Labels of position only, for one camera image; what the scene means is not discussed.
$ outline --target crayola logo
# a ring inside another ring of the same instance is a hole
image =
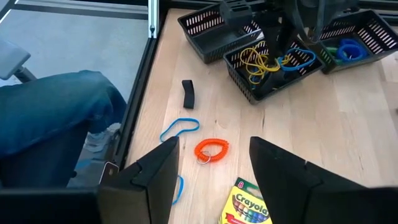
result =
[[[258,205],[252,201],[250,201],[249,199],[243,197],[242,194],[237,194],[236,195],[236,200],[244,203],[245,205],[247,205],[248,208],[250,209],[255,209],[257,211],[260,211],[261,213],[263,213],[266,217],[268,216],[268,210],[266,208],[264,208],[262,205]]]

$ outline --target person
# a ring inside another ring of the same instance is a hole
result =
[[[85,147],[96,152],[121,123],[126,101],[100,72],[80,71],[0,87],[0,163],[88,121]]]

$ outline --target wooden table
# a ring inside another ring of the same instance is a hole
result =
[[[256,183],[251,136],[366,186],[398,184],[398,55],[332,75],[314,73],[253,106],[224,61],[205,65],[191,48],[177,22],[189,12],[169,11],[127,162],[155,148],[175,119],[201,122],[197,132],[180,136],[185,188],[169,223],[216,223],[236,178]],[[194,110],[182,106],[182,80],[193,80]],[[170,135],[188,126],[177,125]],[[205,138],[228,140],[227,156],[199,165],[193,150]]]

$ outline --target orange coiled wrist keychain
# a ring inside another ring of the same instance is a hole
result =
[[[204,155],[202,149],[205,146],[209,146],[209,145],[218,145],[218,146],[222,146],[221,148],[221,152],[219,152],[217,155],[215,156],[207,156]],[[216,162],[219,161],[220,159],[224,158],[224,156],[226,155],[226,153],[228,152],[228,147],[229,147],[229,143],[228,141],[222,140],[222,139],[205,139],[203,141],[201,141],[196,147],[195,147],[195,155],[197,156],[198,159],[200,159],[201,161],[204,161],[205,164],[208,162]]]

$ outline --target crayon box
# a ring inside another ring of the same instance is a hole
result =
[[[272,224],[265,202],[250,189],[259,190],[259,187],[238,177],[218,224]]]

